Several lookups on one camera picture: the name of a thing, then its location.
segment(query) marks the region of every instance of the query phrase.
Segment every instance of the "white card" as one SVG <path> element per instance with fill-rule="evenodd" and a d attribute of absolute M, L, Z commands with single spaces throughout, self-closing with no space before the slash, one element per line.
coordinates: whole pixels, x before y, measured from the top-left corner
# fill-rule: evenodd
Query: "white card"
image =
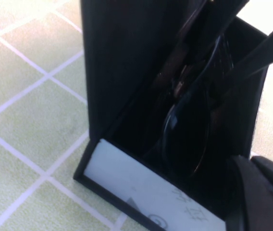
<path fill-rule="evenodd" d="M 159 175 L 100 140 L 84 175 L 166 231 L 225 231 L 225 222 Z"/>

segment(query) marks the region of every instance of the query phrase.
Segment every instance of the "tiled floor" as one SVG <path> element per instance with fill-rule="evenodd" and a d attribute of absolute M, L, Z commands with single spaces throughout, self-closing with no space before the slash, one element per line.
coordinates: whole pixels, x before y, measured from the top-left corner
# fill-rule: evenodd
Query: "tiled floor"
<path fill-rule="evenodd" d="M 240 16 L 268 34 L 269 11 L 252 0 Z M 145 230 L 72 180 L 88 142 L 81 28 L 79 0 L 0 1 L 0 230 Z M 273 65 L 253 151 L 273 159 Z"/>

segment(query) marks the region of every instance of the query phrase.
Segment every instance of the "black display stand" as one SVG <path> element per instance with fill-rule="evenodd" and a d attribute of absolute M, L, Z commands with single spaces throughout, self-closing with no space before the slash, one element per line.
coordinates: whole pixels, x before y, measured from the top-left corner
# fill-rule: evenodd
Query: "black display stand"
<path fill-rule="evenodd" d="M 206 150 L 209 153 L 199 178 L 189 184 L 158 171 L 138 151 L 141 123 L 132 113 L 170 54 L 183 19 L 199 1 L 82 1 L 86 55 L 87 99 L 90 141 L 74 179 L 120 209 L 149 230 L 165 230 L 89 177 L 84 171 L 101 142 L 108 141 L 142 165 L 185 192 L 220 219 L 227 221 L 228 200 L 223 189 L 229 184 L 225 159 L 249 158 L 257 111 L 267 69 L 236 89 L 215 113 L 218 128 Z M 234 65 L 266 36 L 236 18 L 224 36 Z"/>

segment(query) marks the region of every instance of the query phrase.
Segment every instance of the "sunglasses lens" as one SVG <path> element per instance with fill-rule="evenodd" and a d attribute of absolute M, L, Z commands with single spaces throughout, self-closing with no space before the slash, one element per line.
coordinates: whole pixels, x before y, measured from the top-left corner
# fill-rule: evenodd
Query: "sunglasses lens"
<path fill-rule="evenodd" d="M 205 151 L 208 127 L 209 112 L 203 90 L 174 108 L 162 140 L 163 161 L 170 171 L 181 178 L 196 172 Z"/>

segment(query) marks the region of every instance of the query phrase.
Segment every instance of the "black box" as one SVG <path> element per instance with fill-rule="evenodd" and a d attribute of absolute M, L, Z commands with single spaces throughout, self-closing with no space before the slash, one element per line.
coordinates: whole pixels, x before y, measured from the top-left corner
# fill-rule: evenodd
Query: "black box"
<path fill-rule="evenodd" d="M 201 10 L 199 1 L 184 2 L 82 1 L 90 141 L 74 179 L 150 230 L 223 230 L 232 193 L 225 160 L 249 158 L 267 69 L 212 112 L 217 125 L 196 178 L 183 182 L 142 158 L 142 125 L 155 100 L 146 90 L 183 18 Z M 238 18 L 224 36 L 234 65 L 266 38 Z"/>

